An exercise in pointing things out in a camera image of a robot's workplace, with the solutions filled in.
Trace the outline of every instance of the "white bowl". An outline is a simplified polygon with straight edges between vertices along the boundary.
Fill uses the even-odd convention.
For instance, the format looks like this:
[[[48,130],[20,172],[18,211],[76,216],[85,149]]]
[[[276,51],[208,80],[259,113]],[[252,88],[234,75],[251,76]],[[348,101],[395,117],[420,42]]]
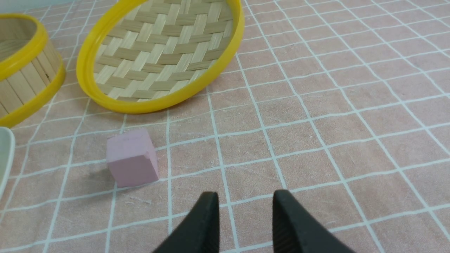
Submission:
[[[9,128],[0,127],[0,199],[13,166],[15,148],[16,139],[13,132]]]

